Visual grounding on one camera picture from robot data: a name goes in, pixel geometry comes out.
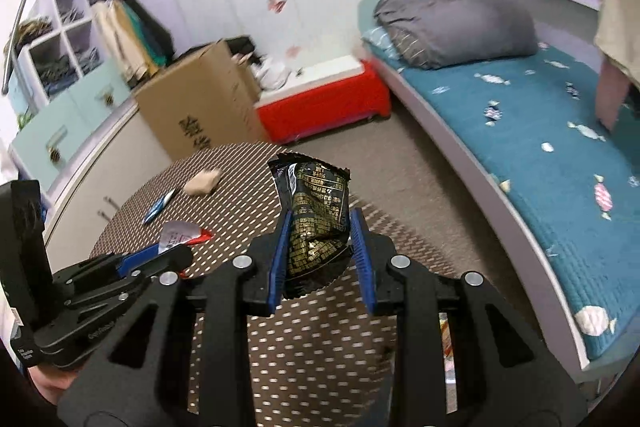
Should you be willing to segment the operator left hand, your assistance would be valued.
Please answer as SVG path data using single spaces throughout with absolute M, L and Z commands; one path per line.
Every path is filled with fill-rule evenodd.
M 73 384 L 79 369 L 63 371 L 50 364 L 39 364 L 28 369 L 36 389 L 49 403 L 57 405 L 64 392 Z

